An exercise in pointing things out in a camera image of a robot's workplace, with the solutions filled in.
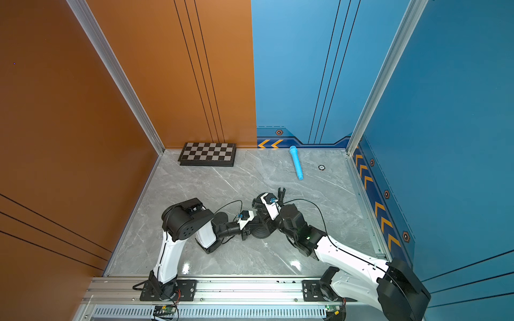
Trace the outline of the black round stand base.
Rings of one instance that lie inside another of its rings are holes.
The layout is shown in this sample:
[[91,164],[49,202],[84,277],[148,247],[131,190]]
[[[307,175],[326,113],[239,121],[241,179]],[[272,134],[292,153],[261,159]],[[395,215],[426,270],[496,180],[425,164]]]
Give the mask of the black round stand base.
[[257,239],[268,238],[276,229],[277,226],[273,222],[260,222],[250,224],[251,235],[253,235]]

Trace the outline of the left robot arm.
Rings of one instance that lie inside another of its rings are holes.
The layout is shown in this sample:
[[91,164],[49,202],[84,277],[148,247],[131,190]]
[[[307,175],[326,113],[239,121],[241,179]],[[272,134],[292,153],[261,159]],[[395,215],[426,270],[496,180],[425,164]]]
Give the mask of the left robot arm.
[[159,258],[149,274],[149,285],[160,300],[176,300],[179,259],[190,238],[211,254],[225,238],[249,233],[254,211],[242,211],[235,221],[225,212],[214,213],[197,199],[189,199],[168,207],[162,215],[163,243]]

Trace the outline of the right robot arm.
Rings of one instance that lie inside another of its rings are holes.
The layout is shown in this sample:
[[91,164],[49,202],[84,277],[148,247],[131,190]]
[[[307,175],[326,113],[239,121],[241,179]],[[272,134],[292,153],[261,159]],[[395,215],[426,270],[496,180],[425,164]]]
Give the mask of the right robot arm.
[[273,194],[259,195],[252,207],[302,255],[330,266],[320,279],[326,299],[357,300],[383,312],[388,320],[424,320],[431,295],[404,260],[372,258],[344,246],[325,228],[309,225],[295,204],[280,201]]

